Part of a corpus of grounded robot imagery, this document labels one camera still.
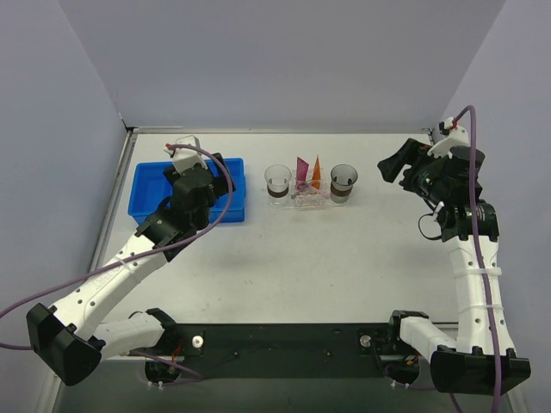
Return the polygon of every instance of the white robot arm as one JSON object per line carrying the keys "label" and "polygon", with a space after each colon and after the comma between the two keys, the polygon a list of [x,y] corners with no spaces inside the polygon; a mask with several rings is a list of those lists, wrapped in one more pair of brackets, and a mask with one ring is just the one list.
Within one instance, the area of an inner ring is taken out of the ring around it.
{"label": "white robot arm", "polygon": [[[177,143],[199,147],[195,137]],[[135,348],[155,347],[163,335],[173,334],[170,329],[176,323],[159,309],[137,311],[127,320],[102,324],[145,277],[185,248],[169,246],[205,228],[210,207],[233,190],[222,173],[216,177],[210,172],[196,151],[176,149],[170,154],[172,166],[164,175],[172,185],[172,196],[147,217],[106,267],[120,265],[89,278],[53,305],[38,304],[27,314],[34,352],[66,385],[85,379],[101,360]],[[220,155],[214,156],[223,164]]]}
{"label": "white robot arm", "polygon": [[[499,291],[497,264],[498,221],[493,206],[480,200],[482,187],[476,182],[476,211],[469,206],[468,164],[470,160],[466,130],[449,118],[441,123],[448,137],[429,147],[408,139],[393,156],[380,161],[383,179],[393,182],[405,165],[404,190],[425,200],[441,227],[455,279],[459,324],[456,339],[439,330],[418,311],[395,311],[390,319],[390,339],[405,343],[430,361],[435,387],[443,392],[492,394],[495,381],[494,347],[488,308],[493,311],[502,365],[502,392],[527,379],[529,361],[519,359],[507,330]],[[476,173],[484,154],[477,151]],[[480,249],[488,268],[480,268],[474,250],[472,214],[480,229]],[[482,275],[487,274],[491,299],[486,296]]]}

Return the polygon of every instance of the plastic cup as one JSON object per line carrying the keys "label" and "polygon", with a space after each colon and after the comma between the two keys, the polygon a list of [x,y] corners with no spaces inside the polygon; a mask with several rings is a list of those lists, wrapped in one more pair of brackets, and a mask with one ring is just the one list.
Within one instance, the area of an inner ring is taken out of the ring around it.
{"label": "plastic cup", "polygon": [[336,204],[346,202],[357,180],[358,173],[350,165],[337,165],[333,168],[331,170],[331,200]]}
{"label": "plastic cup", "polygon": [[268,195],[272,202],[282,204],[287,202],[291,171],[284,165],[272,165],[264,172]]}

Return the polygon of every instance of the orange plastic piece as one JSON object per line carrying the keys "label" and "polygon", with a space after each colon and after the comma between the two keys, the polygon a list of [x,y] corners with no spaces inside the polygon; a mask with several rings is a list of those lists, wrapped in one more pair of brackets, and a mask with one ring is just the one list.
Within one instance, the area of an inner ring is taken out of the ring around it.
{"label": "orange plastic piece", "polygon": [[[316,164],[313,167],[312,180],[313,181],[321,180],[321,168],[319,167],[319,157],[316,157]],[[319,190],[319,182],[314,182],[312,186],[317,190]]]}

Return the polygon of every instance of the blue plastic bin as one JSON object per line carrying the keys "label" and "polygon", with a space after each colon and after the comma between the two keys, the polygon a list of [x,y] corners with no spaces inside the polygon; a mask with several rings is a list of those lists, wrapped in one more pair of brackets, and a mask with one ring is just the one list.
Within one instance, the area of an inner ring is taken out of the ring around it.
{"label": "blue plastic bin", "polygon": [[[240,157],[224,159],[230,175],[236,186],[233,193],[232,204],[222,222],[243,222],[245,220],[245,196],[247,195],[245,185],[245,166]],[[218,176],[214,162],[210,159],[205,161],[208,168]],[[128,215],[132,216],[138,224],[145,221],[148,215],[155,212],[161,200],[172,195],[172,186],[163,175],[165,168],[172,165],[172,162],[151,162],[139,163],[134,172],[132,193],[128,203]],[[217,219],[227,202],[227,195],[222,196],[210,209],[210,222]]]}

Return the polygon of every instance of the gray wall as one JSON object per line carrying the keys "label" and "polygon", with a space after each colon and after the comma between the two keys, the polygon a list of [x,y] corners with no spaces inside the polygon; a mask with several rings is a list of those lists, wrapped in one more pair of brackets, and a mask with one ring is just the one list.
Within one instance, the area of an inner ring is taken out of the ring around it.
{"label": "gray wall", "polygon": [[[0,2],[0,56],[4,308],[86,270],[125,130],[56,1]],[[0,322],[0,341],[28,344],[28,308]],[[34,411],[38,357],[0,349],[0,371],[0,410]]]}
{"label": "gray wall", "polygon": [[503,0],[59,0],[130,126],[412,130]]}
{"label": "gray wall", "polygon": [[519,355],[531,359],[524,388],[534,412],[551,409],[549,22],[548,0],[508,0],[445,112],[477,108],[480,181],[502,235],[505,315]]}

